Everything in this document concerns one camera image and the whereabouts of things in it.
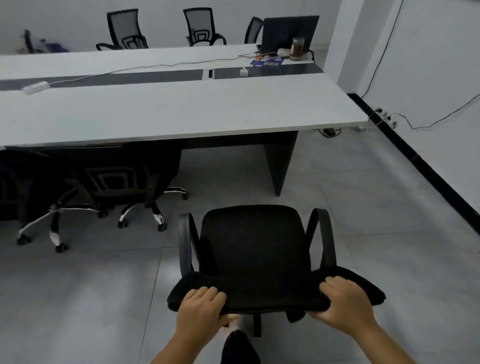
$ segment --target chair headrest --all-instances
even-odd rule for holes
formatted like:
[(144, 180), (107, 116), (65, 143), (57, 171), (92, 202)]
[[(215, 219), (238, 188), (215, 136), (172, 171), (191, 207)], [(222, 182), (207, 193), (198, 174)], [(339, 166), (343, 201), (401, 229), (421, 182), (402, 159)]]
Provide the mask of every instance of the chair headrest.
[(285, 277), (227, 277), (190, 272), (167, 298), (168, 308), (178, 311), (183, 297), (192, 289), (217, 287), (227, 294), (222, 313), (254, 314), (281, 311), (326, 311), (330, 300), (320, 292), (326, 277), (341, 276), (357, 283), (372, 305), (384, 302), (385, 294), (358, 274), (342, 267), (325, 267), (310, 273)]

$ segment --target desk leg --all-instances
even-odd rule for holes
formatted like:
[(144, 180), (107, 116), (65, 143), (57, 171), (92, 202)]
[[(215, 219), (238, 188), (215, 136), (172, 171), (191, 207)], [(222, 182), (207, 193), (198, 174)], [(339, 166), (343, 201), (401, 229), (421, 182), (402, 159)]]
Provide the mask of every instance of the desk leg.
[(298, 133), (298, 131), (291, 132), (291, 138), (281, 144), (264, 144), (268, 169), (272, 175), (273, 188), (277, 196), (282, 192)]

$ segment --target forearm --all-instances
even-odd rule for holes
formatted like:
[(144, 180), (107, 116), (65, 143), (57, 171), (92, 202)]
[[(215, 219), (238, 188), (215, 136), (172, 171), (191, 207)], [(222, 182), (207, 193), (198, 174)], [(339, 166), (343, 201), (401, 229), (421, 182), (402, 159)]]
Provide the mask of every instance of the forearm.
[(379, 325), (364, 330), (354, 339), (372, 364), (415, 364)]
[(201, 350), (174, 335), (150, 364), (193, 364)]

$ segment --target hand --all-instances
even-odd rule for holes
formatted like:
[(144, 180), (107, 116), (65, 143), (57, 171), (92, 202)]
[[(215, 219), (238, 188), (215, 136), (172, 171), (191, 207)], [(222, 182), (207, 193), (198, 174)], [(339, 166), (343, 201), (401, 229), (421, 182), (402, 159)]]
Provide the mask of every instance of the hand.
[(193, 350), (200, 351), (218, 330), (236, 320), (240, 315), (222, 315), (220, 310), (227, 295), (215, 287), (201, 287), (188, 292), (177, 313), (177, 330), (174, 337)]
[(365, 330), (378, 326), (373, 307), (360, 286), (342, 277), (327, 277), (320, 291), (331, 301), (325, 312), (307, 312), (311, 317), (356, 338)]

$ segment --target left hand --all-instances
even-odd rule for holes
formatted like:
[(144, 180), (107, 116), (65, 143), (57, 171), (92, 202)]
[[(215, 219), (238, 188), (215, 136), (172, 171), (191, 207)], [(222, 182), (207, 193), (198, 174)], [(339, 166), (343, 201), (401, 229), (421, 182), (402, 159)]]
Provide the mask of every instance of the left hand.
[(177, 313), (177, 330), (174, 337), (192, 349), (201, 350), (218, 330), (240, 317), (237, 314), (220, 316), (227, 295), (215, 287), (191, 290), (183, 298)]

